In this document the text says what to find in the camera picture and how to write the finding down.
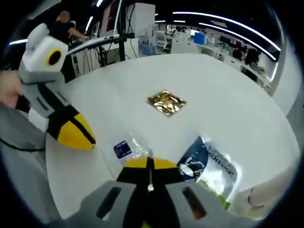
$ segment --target blue label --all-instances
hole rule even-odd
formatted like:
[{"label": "blue label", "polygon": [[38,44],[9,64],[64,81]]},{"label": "blue label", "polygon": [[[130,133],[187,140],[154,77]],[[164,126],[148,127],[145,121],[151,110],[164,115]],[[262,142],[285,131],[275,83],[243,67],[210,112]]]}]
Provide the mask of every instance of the blue label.
[{"label": "blue label", "polygon": [[185,181],[197,180],[203,173],[207,162],[208,150],[201,137],[198,137],[177,163],[177,167]]},{"label": "blue label", "polygon": [[129,145],[127,144],[126,141],[123,141],[120,144],[116,145],[113,149],[116,153],[116,156],[119,159],[121,159],[121,158],[127,156],[128,154],[132,153],[132,150],[129,147]]}]

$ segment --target hand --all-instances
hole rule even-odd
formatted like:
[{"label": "hand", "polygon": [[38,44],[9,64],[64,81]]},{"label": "hand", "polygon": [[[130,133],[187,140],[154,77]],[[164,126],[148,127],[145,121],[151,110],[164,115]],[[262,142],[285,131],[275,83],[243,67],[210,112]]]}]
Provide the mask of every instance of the hand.
[{"label": "hand", "polygon": [[83,37],[82,37],[82,39],[83,39],[83,40],[89,40],[89,39],[90,39],[90,37],[83,36]]},{"label": "hand", "polygon": [[0,73],[0,103],[15,108],[21,92],[21,81],[18,72],[2,71]]}]

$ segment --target gold foil packet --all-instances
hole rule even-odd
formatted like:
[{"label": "gold foil packet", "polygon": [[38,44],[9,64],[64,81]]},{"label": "gold foil packet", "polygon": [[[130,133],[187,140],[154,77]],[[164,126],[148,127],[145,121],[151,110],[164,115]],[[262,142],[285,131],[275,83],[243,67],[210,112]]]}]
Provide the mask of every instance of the gold foil packet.
[{"label": "gold foil packet", "polygon": [[166,116],[177,113],[187,103],[167,90],[148,97],[147,102]]}]

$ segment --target round table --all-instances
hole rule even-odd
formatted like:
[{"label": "round table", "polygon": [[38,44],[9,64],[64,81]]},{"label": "round table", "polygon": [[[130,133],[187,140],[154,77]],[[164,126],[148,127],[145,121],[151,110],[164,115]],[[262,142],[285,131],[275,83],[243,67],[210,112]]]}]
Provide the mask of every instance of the round table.
[{"label": "round table", "polygon": [[[166,89],[188,103],[166,117],[146,103]],[[47,137],[51,192],[62,218],[117,174],[110,172],[103,144],[137,131],[154,156],[178,162],[190,142],[186,132],[207,135],[243,168],[240,191],[265,183],[299,157],[292,128],[273,99],[229,65],[202,54],[170,54],[120,62],[81,76],[65,89],[71,104],[91,124],[92,152],[63,147]]]}]

